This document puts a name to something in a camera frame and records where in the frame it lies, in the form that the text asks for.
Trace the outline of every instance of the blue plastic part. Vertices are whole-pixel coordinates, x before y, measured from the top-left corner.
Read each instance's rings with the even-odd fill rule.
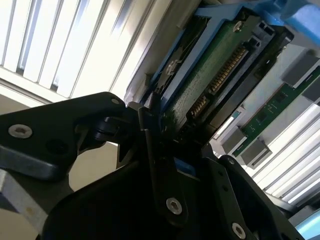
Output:
[[[180,170],[181,172],[183,172],[185,174],[189,174],[194,177],[196,176],[196,170],[190,164],[185,163],[184,161],[182,161],[178,158],[174,158],[174,162],[175,162],[176,169]]]
[[[253,10],[270,25],[283,26],[287,24],[304,33],[315,43],[320,44],[320,9],[305,0],[259,0],[225,5],[210,5],[198,8],[196,16],[211,18],[201,37],[187,56],[182,66],[174,76],[161,98],[161,111],[164,112],[174,96],[183,85],[187,76],[196,65],[205,49],[215,37],[224,21],[235,19],[241,8]],[[162,68],[170,54],[161,65]]]
[[[320,210],[309,216],[295,228],[306,240],[320,235]]]
[[[163,70],[163,68],[165,67],[168,59],[170,58],[171,54],[173,53],[173,51],[176,48],[176,45],[179,43],[182,35],[184,34],[184,30],[179,32],[179,35],[176,37],[176,39],[174,40],[172,47],[170,48],[169,52],[166,54],[166,56],[164,57],[164,59],[162,60],[160,66],[158,67],[158,69],[156,70],[156,72],[154,73],[153,77],[151,78],[150,81],[150,85],[152,86],[157,78],[157,76],[160,74],[160,72]]]
[[[304,0],[291,0],[285,5],[281,19],[320,45],[320,7]]]

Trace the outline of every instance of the screw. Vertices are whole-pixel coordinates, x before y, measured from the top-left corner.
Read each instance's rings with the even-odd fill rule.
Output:
[[[119,100],[115,99],[115,98],[112,98],[111,99],[111,102],[113,102],[114,104],[120,104]]]
[[[32,129],[23,124],[15,124],[9,127],[8,133],[17,139],[28,139],[32,135]]]
[[[243,27],[244,22],[243,21],[238,21],[234,27],[233,27],[233,32],[239,32],[241,30],[241,28]]]
[[[228,161],[229,161],[229,163],[231,163],[231,164],[235,164],[235,161],[234,161],[231,157],[228,157]]]
[[[175,215],[180,215],[182,213],[182,206],[180,202],[174,197],[170,197],[166,200],[166,207]]]
[[[236,222],[232,223],[232,230],[240,239],[246,239],[245,230]]]

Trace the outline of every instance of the black metal bracket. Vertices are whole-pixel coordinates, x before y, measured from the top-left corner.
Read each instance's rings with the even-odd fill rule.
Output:
[[[117,133],[104,141],[89,133],[99,120],[121,118],[126,106],[110,92],[102,92],[0,116],[0,168],[41,180],[63,179],[84,150],[114,142]],[[9,128],[27,126],[28,138],[12,136]]]
[[[145,135],[146,165],[150,172],[157,211],[172,225],[183,227],[188,221],[188,207],[179,183],[174,157],[161,140],[160,126],[155,124],[159,117],[146,107],[138,110],[138,116],[140,129]]]

